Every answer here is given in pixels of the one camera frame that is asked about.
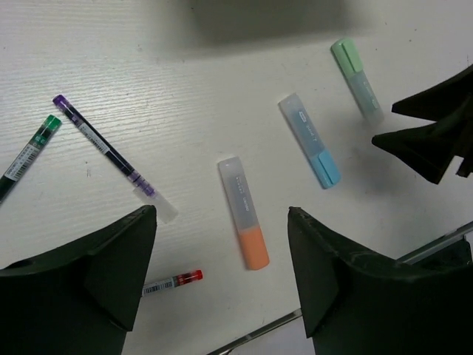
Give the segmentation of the red pen refill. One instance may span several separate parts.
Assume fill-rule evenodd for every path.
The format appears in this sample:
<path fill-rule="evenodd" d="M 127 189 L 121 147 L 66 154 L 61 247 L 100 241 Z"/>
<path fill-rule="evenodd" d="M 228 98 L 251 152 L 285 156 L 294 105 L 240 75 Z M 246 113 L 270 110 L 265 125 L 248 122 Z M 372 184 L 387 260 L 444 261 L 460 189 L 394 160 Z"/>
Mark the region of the red pen refill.
<path fill-rule="evenodd" d="M 164 280 L 145 284 L 143 286 L 141 296 L 144 297 L 159 291 L 177 288 L 192 282 L 200 281 L 202 279 L 203 272 L 200 269 L 190 271 L 184 274 L 179 274 L 173 277 L 166 278 Z"/>

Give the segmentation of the blue highlighter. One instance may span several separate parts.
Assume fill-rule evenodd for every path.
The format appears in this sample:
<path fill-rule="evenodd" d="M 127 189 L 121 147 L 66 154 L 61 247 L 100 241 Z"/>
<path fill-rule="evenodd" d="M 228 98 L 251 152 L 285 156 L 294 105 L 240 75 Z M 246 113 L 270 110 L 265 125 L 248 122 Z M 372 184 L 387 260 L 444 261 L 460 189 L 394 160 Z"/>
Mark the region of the blue highlighter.
<path fill-rule="evenodd" d="M 323 189 L 334 187 L 341 174 L 320 138 L 300 97 L 293 93 L 278 103 L 280 111 L 295 135 L 308 163 Z"/>

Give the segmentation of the green highlighter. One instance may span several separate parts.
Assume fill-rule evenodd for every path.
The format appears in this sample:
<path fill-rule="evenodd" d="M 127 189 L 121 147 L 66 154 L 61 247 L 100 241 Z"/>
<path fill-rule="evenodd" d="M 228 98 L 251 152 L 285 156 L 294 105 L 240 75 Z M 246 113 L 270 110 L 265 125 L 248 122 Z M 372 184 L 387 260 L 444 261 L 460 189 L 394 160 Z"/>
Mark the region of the green highlighter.
<path fill-rule="evenodd" d="M 341 38 L 330 49 L 364 119 L 370 124 L 381 122 L 384 114 L 364 72 L 354 41 Z"/>

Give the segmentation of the orange highlighter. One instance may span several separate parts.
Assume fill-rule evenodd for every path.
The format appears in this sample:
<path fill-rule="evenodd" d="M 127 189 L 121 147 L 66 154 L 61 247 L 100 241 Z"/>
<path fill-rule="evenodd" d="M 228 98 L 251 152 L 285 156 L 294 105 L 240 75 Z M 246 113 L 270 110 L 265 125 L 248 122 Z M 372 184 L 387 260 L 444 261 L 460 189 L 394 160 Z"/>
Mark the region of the orange highlighter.
<path fill-rule="evenodd" d="M 217 165 L 246 267 L 260 270 L 270 263 L 270 258 L 242 162 L 239 157 L 232 157 Z"/>

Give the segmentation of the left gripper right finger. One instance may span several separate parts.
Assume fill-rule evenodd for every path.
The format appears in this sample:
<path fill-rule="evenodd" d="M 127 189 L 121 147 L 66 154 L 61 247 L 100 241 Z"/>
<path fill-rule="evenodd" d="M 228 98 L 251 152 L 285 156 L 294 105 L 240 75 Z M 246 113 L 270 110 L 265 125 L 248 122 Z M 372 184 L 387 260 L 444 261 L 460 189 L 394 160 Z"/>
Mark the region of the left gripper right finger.
<path fill-rule="evenodd" d="M 470 354 L 472 225 L 394 260 L 299 207 L 287 233 L 305 332 L 317 354 Z"/>

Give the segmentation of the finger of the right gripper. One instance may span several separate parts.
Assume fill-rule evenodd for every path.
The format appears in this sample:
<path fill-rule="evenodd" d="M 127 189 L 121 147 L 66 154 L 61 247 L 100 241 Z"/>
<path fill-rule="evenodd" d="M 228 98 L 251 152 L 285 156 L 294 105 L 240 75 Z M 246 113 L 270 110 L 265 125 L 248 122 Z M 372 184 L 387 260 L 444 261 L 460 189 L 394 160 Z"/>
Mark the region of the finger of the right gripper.
<path fill-rule="evenodd" d="M 472 65 L 430 89 L 392 105 L 396 114 L 439 121 L 454 112 L 472 94 Z"/>
<path fill-rule="evenodd" d="M 438 184 L 455 156 L 463 157 L 466 125 L 430 124 L 375 135 L 372 144 L 394 155 L 425 180 Z"/>

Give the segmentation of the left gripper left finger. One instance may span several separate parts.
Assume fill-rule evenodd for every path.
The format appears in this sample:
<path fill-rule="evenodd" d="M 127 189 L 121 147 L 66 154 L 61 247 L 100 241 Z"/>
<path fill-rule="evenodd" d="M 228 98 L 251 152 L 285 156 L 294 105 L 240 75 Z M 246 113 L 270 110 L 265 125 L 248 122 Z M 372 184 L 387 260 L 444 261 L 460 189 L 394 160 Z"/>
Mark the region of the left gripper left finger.
<path fill-rule="evenodd" d="M 121 354 L 157 231 L 145 205 L 1 270 L 2 354 Z"/>

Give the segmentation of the purple pen refill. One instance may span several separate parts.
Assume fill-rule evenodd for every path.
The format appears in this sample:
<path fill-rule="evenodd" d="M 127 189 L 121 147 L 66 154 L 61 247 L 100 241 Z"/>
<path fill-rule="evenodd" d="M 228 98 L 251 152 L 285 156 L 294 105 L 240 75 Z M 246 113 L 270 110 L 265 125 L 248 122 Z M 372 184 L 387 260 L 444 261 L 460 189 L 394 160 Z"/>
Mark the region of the purple pen refill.
<path fill-rule="evenodd" d="M 53 98 L 54 105 L 77 127 L 77 129 L 104 155 L 135 187 L 133 192 L 145 203 L 157 209 L 163 223 L 171 222 L 177 210 L 150 184 L 63 96 Z"/>

